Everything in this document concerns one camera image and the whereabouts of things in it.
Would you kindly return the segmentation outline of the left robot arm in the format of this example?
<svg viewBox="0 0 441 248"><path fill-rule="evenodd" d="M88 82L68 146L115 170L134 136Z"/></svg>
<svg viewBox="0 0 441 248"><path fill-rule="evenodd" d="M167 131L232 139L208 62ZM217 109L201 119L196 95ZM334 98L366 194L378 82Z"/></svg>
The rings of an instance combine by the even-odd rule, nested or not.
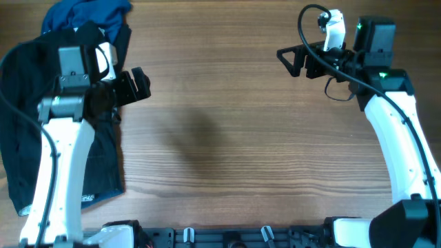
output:
<svg viewBox="0 0 441 248"><path fill-rule="evenodd" d="M81 201L85 166L99 115L150 97L141 68L114 71L115 47L108 43L60 47L60 75L38 105L41 162L20 247L139 247L144 233L134 220L104 225L84 237Z"/></svg>

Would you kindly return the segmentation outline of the black shorts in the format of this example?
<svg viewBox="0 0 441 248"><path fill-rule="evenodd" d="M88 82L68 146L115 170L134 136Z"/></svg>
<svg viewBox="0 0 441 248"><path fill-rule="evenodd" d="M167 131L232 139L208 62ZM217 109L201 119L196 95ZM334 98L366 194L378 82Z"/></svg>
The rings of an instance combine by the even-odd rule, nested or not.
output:
<svg viewBox="0 0 441 248"><path fill-rule="evenodd" d="M64 46L99 45L108 39L97 24L45 33L11 51L1 71L1 157L8 180L9 197L20 216L30 212L41 162L45 136L30 122L13 112L37 121L37 105L61 75L58 49ZM106 107L92 119L95 129L82 193L82 207L123 193L117 158L114 126L120 118L115 107Z"/></svg>

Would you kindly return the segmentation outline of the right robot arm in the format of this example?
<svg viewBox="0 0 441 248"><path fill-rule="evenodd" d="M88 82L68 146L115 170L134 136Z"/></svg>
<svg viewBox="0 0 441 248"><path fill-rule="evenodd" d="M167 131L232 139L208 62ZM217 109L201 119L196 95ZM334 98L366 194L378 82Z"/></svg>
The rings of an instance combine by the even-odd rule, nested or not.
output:
<svg viewBox="0 0 441 248"><path fill-rule="evenodd" d="M395 23L363 16L352 49L345 44L339 10L322 9L317 18L325 40L303 41L276 56L287 71L310 79L328 76L348 82L350 98L370 122L384 156L392 206L371 219L326 219L321 242L330 247L439 247L440 169L436 165L416 110L415 91L406 71L392 68Z"/></svg>

